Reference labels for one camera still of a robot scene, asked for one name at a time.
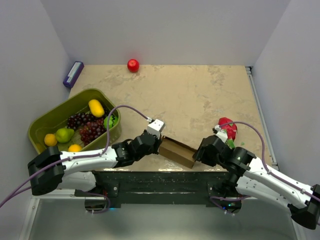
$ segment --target open box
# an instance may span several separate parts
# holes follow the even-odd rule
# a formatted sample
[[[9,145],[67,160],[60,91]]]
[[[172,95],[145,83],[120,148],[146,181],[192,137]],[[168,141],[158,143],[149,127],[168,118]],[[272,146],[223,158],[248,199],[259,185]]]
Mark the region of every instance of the open box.
[[[58,129],[65,128],[68,118],[71,115],[81,112],[88,113],[90,111],[88,102],[92,99],[98,100],[103,107],[109,110],[115,107],[100,90],[89,88],[79,92],[77,95],[36,119],[29,127],[28,136],[37,153],[40,154],[47,148],[44,142],[46,134],[54,134]],[[121,135],[120,112],[116,110],[113,114],[118,117],[118,121],[110,129],[111,143],[116,141]],[[82,151],[89,151],[104,148],[107,143],[106,132],[87,146],[84,146],[80,138],[79,129],[77,129],[69,142],[58,142],[57,146],[60,151],[67,151],[70,145],[79,144],[83,147]]]

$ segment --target table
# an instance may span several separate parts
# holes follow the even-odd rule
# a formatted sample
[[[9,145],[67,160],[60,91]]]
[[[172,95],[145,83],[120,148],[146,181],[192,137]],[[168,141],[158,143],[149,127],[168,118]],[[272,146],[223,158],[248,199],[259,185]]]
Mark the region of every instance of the table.
[[[70,97],[88,88],[101,90],[116,106],[126,104],[146,116],[166,123],[163,135],[198,149],[202,138],[213,134],[219,118],[228,117],[263,127],[248,75],[240,65],[142,65],[131,73],[125,65],[86,65],[71,89]],[[134,111],[120,108],[119,142],[139,136],[147,122]],[[235,145],[261,157],[258,135],[237,124]],[[271,165],[266,148],[265,160]],[[192,169],[160,155],[149,155],[118,171],[225,171],[196,162]]]

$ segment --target white wall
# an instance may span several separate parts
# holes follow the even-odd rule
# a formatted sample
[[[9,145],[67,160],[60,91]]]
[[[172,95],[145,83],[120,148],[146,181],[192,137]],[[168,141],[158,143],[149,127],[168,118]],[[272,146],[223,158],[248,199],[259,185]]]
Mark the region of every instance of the white wall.
[[[290,0],[41,0],[85,64],[252,66]]]
[[[320,1],[291,0],[253,67],[280,170],[320,184]],[[307,231],[320,239],[320,227]]]
[[[0,2],[0,201],[28,175],[36,156],[27,131],[38,116],[64,101],[62,80],[71,62],[39,0]],[[0,239],[20,235],[31,192],[0,209]]]

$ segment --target green pear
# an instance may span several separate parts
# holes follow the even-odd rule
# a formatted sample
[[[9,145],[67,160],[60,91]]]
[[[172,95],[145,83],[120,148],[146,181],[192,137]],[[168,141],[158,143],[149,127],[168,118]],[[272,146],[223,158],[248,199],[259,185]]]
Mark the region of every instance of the green pear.
[[[55,138],[59,143],[65,144],[70,141],[72,136],[75,134],[75,130],[70,128],[60,128],[55,133]]]

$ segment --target red apple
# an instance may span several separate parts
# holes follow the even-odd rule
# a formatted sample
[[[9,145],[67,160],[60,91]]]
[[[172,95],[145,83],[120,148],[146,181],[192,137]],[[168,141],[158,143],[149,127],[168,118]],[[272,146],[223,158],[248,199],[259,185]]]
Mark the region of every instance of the red apple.
[[[138,72],[139,66],[140,66],[139,62],[135,59],[130,59],[127,64],[129,71],[132,73]]]

